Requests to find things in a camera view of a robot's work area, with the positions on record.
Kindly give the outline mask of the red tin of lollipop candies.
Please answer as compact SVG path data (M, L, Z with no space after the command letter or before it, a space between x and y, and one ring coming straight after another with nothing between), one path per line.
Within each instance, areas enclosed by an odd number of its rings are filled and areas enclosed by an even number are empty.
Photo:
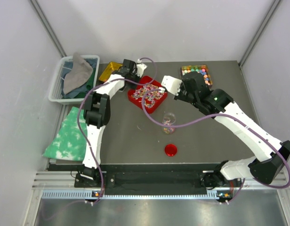
M161 87L161 84L156 80L147 84L151 80L151 77L144 76L140 80L140 85L128 91L128 100L140 109L144 105L148 114L152 114L168 95L166 91L157 91Z

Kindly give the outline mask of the gold tin of gummy candies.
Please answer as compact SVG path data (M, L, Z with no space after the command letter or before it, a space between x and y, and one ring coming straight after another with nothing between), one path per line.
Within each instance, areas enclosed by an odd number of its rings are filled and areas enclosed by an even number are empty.
M106 82L111 74L114 72L114 71L117 71L119 70L120 68L122 67L122 64L120 63L117 63L117 62L110 62L106 68L103 70L103 72L101 73L101 75L99 76L98 80L100 82Z

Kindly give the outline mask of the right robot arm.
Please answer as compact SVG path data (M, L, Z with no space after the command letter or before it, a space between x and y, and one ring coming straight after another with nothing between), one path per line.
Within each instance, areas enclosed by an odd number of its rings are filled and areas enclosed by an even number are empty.
M270 186L290 158L290 141L280 141L263 130L225 91L211 90L201 73L187 73L177 84L175 100L190 103L204 115L211 115L254 153L251 158L222 162L214 174L215 183L226 186L233 179L253 178Z

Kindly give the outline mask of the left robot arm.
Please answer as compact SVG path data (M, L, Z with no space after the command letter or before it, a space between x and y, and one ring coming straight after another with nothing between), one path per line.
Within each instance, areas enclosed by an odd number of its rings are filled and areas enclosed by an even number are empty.
M119 70L112 72L106 82L99 85L85 98L83 118L87 126L85 136L87 146L80 175L89 187L95 187L102 182L99 169L100 149L104 129L111 117L110 100L117 91L126 87L127 80L137 85L146 68L147 66L142 64L140 59L136 62L125 59Z

